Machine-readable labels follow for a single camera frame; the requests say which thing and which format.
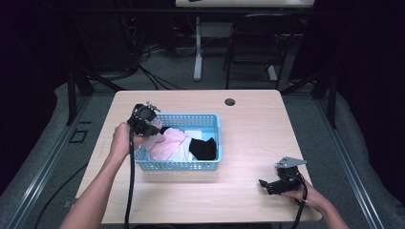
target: black chair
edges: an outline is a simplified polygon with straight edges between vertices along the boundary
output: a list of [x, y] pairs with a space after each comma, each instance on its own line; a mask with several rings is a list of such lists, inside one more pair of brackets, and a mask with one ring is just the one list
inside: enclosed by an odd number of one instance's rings
[[229, 88], [231, 63], [235, 65], [280, 66], [275, 89], [280, 84], [291, 37], [298, 32], [299, 20], [292, 15], [251, 13], [239, 17], [232, 25], [224, 62], [226, 88]]

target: table surface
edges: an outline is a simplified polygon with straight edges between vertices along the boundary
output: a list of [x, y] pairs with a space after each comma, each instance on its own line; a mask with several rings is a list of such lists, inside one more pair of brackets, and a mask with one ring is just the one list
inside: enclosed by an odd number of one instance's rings
[[[225, 105], [228, 98], [234, 106]], [[212, 113], [221, 118], [223, 158], [215, 172], [144, 173], [136, 168], [132, 223], [294, 221], [298, 205], [270, 196], [258, 179], [279, 180], [274, 164], [283, 156], [302, 158], [278, 91], [123, 91], [107, 114], [76, 197], [94, 179], [109, 154], [115, 127], [137, 103], [151, 101], [162, 113]], [[305, 165], [298, 166], [309, 181]], [[102, 223], [123, 223], [130, 180], [130, 157], [119, 169]], [[301, 220], [319, 220], [306, 208]]]
[[314, 0], [176, 0], [177, 7], [186, 8], [311, 8]]

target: black curtain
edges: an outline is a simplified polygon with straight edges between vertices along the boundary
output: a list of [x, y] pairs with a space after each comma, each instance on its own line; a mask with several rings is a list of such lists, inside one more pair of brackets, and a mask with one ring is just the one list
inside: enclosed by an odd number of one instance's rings
[[[405, 5], [400, 0], [316, 2], [320, 12], [356, 12], [346, 21], [309, 21], [290, 79], [327, 68], [336, 57], [338, 92], [348, 101], [365, 137], [370, 164], [405, 204]], [[343, 44], [344, 37], [349, 37]]]
[[56, 96], [48, 77], [3, 16], [0, 31], [0, 192], [3, 193], [50, 121]]

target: gray floor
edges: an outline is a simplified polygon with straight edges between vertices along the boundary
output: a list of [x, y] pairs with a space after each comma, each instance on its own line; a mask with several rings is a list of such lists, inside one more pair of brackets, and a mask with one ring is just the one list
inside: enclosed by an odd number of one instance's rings
[[[282, 88], [288, 86], [286, 75], [297, 48], [296, 43], [289, 53]], [[194, 52], [184, 55], [177, 52], [156, 51], [141, 65], [185, 89], [224, 89], [223, 42], [207, 41], [203, 50], [200, 82], [193, 80]], [[190, 52], [188, 49], [178, 51]], [[261, 74], [260, 71], [248, 67], [239, 68], [235, 72], [241, 75]], [[155, 90], [141, 71], [114, 82], [129, 90]], [[114, 96], [110, 89], [100, 83], [92, 83], [96, 89], [92, 97], [83, 97], [77, 93], [80, 101], [79, 114], [70, 127], [65, 126], [68, 120], [67, 86], [62, 85], [55, 90], [58, 104], [51, 122], [9, 188], [0, 197], [0, 228], [33, 227], [41, 209], [54, 192], [89, 160]], [[231, 89], [273, 87], [272, 83], [231, 85]], [[307, 85], [294, 94], [284, 95], [283, 99], [302, 154], [308, 161], [309, 174], [315, 188], [335, 204], [351, 228], [405, 228], [404, 207], [384, 189], [370, 167], [367, 147], [345, 99], [338, 96], [336, 108], [338, 129], [332, 130], [325, 119], [325, 103], [322, 100], [311, 99], [309, 95], [311, 88], [311, 85]], [[78, 142], [84, 133], [86, 135], [83, 142]], [[44, 212], [38, 228], [58, 227], [69, 211], [69, 202], [75, 198], [82, 176], [83, 172], [80, 172], [53, 199]], [[357, 177], [360, 182], [353, 182]], [[283, 228], [290, 226], [288, 223], [283, 224]], [[102, 226], [102, 228], [121, 227], [122, 225]], [[189, 227], [245, 228], [246, 224], [189, 225]], [[248, 227], [269, 228], [269, 225], [251, 224]], [[316, 222], [301, 222], [299, 228], [326, 228], [326, 224], [321, 219]]]

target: black cable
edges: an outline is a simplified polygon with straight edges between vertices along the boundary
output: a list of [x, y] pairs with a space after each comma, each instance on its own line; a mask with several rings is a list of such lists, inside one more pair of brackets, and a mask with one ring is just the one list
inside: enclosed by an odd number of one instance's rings
[[176, 85], [176, 84], [174, 84], [174, 83], [171, 83], [171, 82], [169, 82], [169, 81], [167, 81], [167, 80], [165, 80], [165, 79], [160, 78], [159, 76], [157, 76], [157, 75], [155, 75], [155, 74], [153, 74], [153, 73], [150, 73], [148, 70], [146, 70], [145, 68], [143, 68], [141, 65], [139, 65], [139, 68], [140, 68], [140, 70], [154, 83], [156, 89], [158, 89], [158, 86], [157, 86], [157, 84], [156, 84], [156, 83], [158, 83], [158, 84], [161, 85], [164, 89], [166, 89], [166, 90], [172, 90], [172, 89], [170, 89], [169, 87], [165, 86], [163, 83], [161, 83], [161, 81], [162, 81], [162, 82], [164, 82], [164, 83], [170, 85], [170, 86], [173, 87], [174, 89], [185, 90], [185, 88], [183, 88], [183, 87], [181, 87], [181, 86], [179, 86], [179, 85]]
[[298, 209], [297, 216], [295, 217], [295, 221], [291, 229], [295, 229], [298, 227], [298, 224], [300, 223], [301, 214], [303, 213], [305, 204], [307, 203], [308, 188], [307, 185], [305, 184], [305, 180], [302, 174], [299, 174], [299, 176], [301, 177], [301, 180], [298, 178], [296, 179], [300, 180], [300, 183], [304, 186], [303, 199], [301, 199], [300, 201], [300, 208]]
[[39, 221], [41, 220], [42, 216], [45, 213], [45, 210], [48, 208], [48, 205], [50, 205], [50, 203], [52, 202], [53, 198], [56, 197], [56, 195], [60, 192], [60, 190], [62, 190], [63, 187], [66, 186], [66, 184], [69, 183], [69, 181], [71, 181], [78, 173], [80, 173], [80, 171], [82, 171], [84, 168], [87, 167], [89, 163], [86, 163], [85, 165], [83, 165], [79, 170], [77, 170], [71, 177], [69, 177], [57, 190], [56, 192], [54, 192], [54, 194], [51, 196], [51, 198], [48, 200], [48, 202], [45, 204], [45, 206], [42, 208], [41, 212], [39, 213], [39, 217], [36, 220], [36, 223], [34, 225], [33, 228], [37, 228]]
[[147, 61], [149, 59], [149, 57], [151, 56], [151, 52], [152, 52], [149, 44], [145, 45], [145, 47], [147, 50], [144, 51], [142, 54], [142, 61]]
[[[134, 112], [135, 112], [135, 108], [131, 113], [131, 123], [134, 123], [134, 118], [135, 118]], [[132, 204], [132, 197], [134, 194], [134, 180], [135, 180], [134, 129], [133, 129], [132, 125], [130, 125], [130, 130], [129, 130], [129, 155], [131, 158], [131, 176], [130, 176], [130, 183], [129, 183], [127, 208], [126, 208], [126, 212], [125, 212], [125, 224], [124, 224], [125, 229], [129, 229], [129, 215], [131, 213], [131, 204]]]

